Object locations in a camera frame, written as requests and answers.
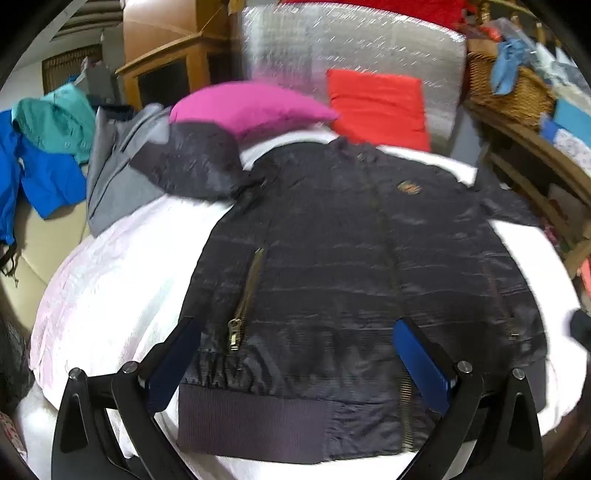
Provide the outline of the teal shirt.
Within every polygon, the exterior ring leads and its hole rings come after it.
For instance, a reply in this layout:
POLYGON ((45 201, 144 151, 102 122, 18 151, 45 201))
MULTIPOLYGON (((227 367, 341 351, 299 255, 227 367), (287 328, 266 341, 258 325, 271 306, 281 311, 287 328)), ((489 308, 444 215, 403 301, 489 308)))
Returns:
POLYGON ((95 111, 73 83, 41 98, 19 100, 12 108, 12 122, 39 150, 71 155, 79 165, 89 161, 95 111))

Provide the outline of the black puffer jacket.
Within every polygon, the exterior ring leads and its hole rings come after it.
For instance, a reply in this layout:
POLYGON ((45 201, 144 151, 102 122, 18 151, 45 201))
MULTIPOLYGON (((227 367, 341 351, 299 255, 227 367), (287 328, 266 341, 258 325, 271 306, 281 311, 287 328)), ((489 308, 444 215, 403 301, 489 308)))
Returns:
POLYGON ((202 326, 179 388, 184 452, 311 464, 420 448, 435 416, 394 351, 402 318, 487 380, 523 369, 545 406, 541 314, 492 226, 537 219, 495 177, 468 186, 342 138, 245 169, 208 123, 173 124, 131 165, 167 194, 231 203, 180 310, 202 326))

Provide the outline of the wooden shelf unit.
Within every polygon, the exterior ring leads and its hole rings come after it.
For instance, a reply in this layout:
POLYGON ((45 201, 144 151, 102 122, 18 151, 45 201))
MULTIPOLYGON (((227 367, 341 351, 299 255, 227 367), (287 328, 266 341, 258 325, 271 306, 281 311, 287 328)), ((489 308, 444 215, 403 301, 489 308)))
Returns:
POLYGON ((483 140, 479 162, 534 205, 575 277, 590 256, 590 177, 535 131, 471 100, 464 107, 483 140))

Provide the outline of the magenta pillow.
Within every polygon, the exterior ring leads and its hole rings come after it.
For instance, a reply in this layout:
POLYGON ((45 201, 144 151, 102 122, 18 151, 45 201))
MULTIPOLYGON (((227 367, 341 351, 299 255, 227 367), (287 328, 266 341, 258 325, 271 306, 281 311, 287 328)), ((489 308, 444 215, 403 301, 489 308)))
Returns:
POLYGON ((169 122, 214 123, 238 141, 263 139, 318 123, 332 123, 339 113, 297 91, 256 81, 204 87, 178 101, 169 122))

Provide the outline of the wooden cabinet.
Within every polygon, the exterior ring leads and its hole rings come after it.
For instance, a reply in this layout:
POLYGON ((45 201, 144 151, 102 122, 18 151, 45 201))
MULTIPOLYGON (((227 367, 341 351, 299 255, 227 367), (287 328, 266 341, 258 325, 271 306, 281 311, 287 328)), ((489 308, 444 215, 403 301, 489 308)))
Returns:
POLYGON ((137 110, 172 106, 232 78, 226 1, 126 1, 122 27, 125 63, 116 75, 137 110))

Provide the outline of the grey garment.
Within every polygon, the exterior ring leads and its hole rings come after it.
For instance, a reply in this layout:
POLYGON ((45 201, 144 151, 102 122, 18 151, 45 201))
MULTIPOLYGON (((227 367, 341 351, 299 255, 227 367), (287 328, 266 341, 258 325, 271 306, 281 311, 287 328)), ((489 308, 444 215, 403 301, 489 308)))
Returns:
POLYGON ((97 237, 116 221, 163 195, 142 174, 131 168, 132 158, 148 142, 168 140, 170 110, 147 105, 128 121, 107 117, 97 110, 93 145, 87 170, 87 225, 97 237))

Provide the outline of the blue jacket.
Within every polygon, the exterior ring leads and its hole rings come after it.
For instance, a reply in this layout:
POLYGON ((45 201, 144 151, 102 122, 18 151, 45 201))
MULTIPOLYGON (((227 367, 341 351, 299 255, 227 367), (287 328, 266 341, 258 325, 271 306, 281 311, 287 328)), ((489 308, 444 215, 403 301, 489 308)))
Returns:
POLYGON ((15 243, 17 200, 23 193, 46 219, 63 206, 86 198, 86 178, 74 158, 36 148, 15 130, 12 114, 1 112, 1 242, 15 243))

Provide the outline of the wicker basket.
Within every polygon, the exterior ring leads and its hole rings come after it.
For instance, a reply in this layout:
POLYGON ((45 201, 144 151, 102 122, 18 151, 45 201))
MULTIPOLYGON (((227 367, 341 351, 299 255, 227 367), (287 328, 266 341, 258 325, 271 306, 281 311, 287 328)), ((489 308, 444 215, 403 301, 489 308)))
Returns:
POLYGON ((490 77, 496 58, 489 54, 469 52, 469 98, 477 105, 529 128, 538 130, 543 115, 554 111, 556 97, 530 69, 519 67, 517 80, 510 93, 493 93, 490 77))

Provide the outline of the silver insulation foil sheet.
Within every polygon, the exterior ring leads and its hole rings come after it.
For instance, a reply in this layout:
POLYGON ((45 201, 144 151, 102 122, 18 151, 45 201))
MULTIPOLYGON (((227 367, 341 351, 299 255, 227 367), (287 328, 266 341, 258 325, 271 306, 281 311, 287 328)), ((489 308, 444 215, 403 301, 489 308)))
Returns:
POLYGON ((246 7, 231 15, 245 79, 273 83, 327 102, 325 72, 406 75, 423 83, 431 141, 452 136, 465 70, 458 32, 406 15, 335 3, 246 7))

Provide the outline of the light blue cloth in basket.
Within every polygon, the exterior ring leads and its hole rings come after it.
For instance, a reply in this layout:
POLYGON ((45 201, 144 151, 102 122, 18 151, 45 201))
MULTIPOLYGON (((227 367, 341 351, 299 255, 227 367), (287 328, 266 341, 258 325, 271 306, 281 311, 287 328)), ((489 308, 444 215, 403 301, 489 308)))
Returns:
POLYGON ((509 95, 517 83, 521 67, 531 65, 531 50, 521 39, 507 39, 497 44, 497 57, 490 74, 494 95, 509 95))

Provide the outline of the blue white box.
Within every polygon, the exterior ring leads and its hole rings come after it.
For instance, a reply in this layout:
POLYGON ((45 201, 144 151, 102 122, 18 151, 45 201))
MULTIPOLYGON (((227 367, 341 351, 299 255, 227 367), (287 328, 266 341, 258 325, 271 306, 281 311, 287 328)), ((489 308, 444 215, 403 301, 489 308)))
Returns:
POLYGON ((590 169, 590 115, 570 102, 559 99, 552 116, 543 114, 540 135, 557 150, 590 169))

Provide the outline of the red cloth on railing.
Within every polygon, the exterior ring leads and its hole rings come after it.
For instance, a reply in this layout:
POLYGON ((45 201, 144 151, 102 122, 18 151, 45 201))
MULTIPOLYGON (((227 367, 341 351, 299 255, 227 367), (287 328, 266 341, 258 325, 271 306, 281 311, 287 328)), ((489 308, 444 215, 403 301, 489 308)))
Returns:
POLYGON ((294 0, 287 4, 337 3, 384 10, 414 17, 445 28, 455 29, 467 8, 465 0, 294 0))

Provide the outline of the red orange cushion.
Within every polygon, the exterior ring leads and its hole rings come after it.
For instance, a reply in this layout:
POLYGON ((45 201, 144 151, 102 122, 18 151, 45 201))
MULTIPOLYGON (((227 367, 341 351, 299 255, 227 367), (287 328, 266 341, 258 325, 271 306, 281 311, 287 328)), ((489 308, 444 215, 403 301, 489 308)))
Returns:
POLYGON ((335 133, 353 143, 431 150, 420 79, 330 69, 325 81, 329 106, 339 113, 335 133))

